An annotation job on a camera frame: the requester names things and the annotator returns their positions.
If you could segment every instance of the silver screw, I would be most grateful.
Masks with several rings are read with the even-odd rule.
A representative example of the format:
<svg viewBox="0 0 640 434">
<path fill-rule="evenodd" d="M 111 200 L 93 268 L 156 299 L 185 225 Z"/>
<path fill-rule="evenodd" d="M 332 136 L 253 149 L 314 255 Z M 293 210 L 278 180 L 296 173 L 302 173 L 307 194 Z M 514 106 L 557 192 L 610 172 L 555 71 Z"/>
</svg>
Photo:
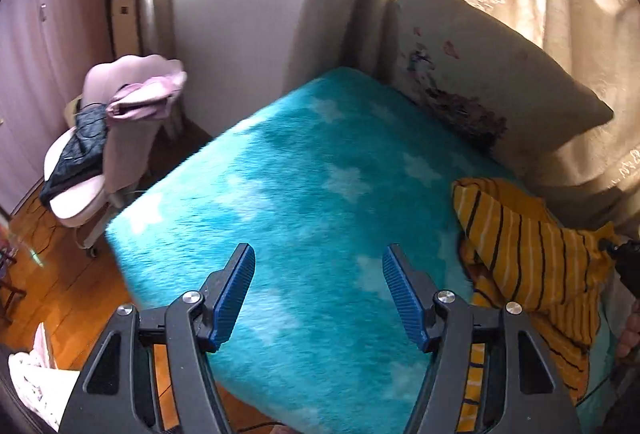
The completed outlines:
<svg viewBox="0 0 640 434">
<path fill-rule="evenodd" d="M 186 302 L 187 304 L 193 304 L 198 300 L 200 300 L 200 293 L 198 293 L 197 291 L 188 291 L 187 293 L 182 295 L 182 301 Z"/>
<path fill-rule="evenodd" d="M 522 306 L 517 302 L 507 302 L 506 308 L 507 312 L 512 315 L 519 315 L 522 313 Z"/>
<path fill-rule="evenodd" d="M 438 300 L 445 304 L 450 304 L 456 299 L 456 294 L 448 289 L 438 292 Z"/>
<path fill-rule="evenodd" d="M 127 315 L 130 315 L 132 311 L 133 311 L 133 305 L 131 304 L 123 304 L 122 306 L 118 306 L 118 309 L 116 309 L 116 313 L 121 317 L 126 317 Z"/>
</svg>

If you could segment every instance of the yellow striped clothing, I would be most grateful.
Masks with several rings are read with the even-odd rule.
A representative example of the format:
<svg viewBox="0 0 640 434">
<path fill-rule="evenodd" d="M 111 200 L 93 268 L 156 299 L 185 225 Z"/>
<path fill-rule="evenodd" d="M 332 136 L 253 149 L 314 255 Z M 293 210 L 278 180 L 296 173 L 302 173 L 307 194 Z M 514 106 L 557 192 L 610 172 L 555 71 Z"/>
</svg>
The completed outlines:
<svg viewBox="0 0 640 434">
<path fill-rule="evenodd" d="M 520 303 L 572 400 L 579 400 L 589 383 L 589 348 L 600 327 L 598 299 L 613 267 L 598 241 L 614 238 L 612 224 L 597 231 L 562 228 L 542 199 L 504 179 L 459 179 L 453 206 L 465 234 L 463 263 L 484 266 L 484 275 L 474 281 L 472 303 Z M 474 428 L 483 361 L 484 346 L 474 345 L 459 432 Z"/>
</svg>

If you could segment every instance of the wardrobe door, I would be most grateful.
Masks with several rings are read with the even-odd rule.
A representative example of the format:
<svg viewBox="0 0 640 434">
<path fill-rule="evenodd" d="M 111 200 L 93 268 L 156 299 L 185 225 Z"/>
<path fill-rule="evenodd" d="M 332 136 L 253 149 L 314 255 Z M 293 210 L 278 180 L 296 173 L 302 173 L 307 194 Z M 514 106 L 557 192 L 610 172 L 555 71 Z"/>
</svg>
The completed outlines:
<svg viewBox="0 0 640 434">
<path fill-rule="evenodd" d="M 42 0 L 42 34 L 58 89 L 71 101 L 96 64 L 113 61 L 106 0 Z"/>
<path fill-rule="evenodd" d="M 0 28 L 0 207 L 12 212 L 65 130 L 65 100 L 42 38 L 40 0 L 1 0 Z"/>
</svg>

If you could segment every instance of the hand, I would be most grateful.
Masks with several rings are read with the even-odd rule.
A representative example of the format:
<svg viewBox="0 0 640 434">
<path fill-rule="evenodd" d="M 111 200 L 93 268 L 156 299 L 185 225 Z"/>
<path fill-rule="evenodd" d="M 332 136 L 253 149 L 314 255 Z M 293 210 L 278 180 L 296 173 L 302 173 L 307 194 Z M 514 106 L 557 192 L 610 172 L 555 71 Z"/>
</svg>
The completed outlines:
<svg viewBox="0 0 640 434">
<path fill-rule="evenodd" d="M 625 330 L 622 331 L 616 348 L 616 357 L 624 358 L 638 344 L 640 344 L 640 300 L 636 300 L 629 318 L 626 319 Z"/>
</svg>

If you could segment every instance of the pink chair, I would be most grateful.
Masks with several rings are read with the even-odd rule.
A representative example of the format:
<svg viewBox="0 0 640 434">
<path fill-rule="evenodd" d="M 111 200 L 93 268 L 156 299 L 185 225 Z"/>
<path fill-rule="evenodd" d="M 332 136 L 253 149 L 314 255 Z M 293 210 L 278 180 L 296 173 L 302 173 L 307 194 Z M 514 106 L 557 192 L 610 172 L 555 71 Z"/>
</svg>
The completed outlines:
<svg viewBox="0 0 640 434">
<path fill-rule="evenodd" d="M 124 85 L 144 83 L 156 76 L 168 78 L 178 93 L 186 80 L 179 60 L 166 60 L 158 54 L 123 56 L 110 64 L 92 67 L 84 78 L 82 107 L 90 103 L 109 104 Z M 87 223 L 105 205 L 108 208 L 82 244 L 78 246 L 95 257 L 95 241 L 107 223 L 125 206 L 128 195 L 147 170 L 148 156 L 161 119 L 111 121 L 102 157 L 103 172 L 54 197 L 51 211 L 63 226 L 77 229 Z M 47 151 L 44 178 L 49 179 L 75 127 L 62 134 Z"/>
</svg>

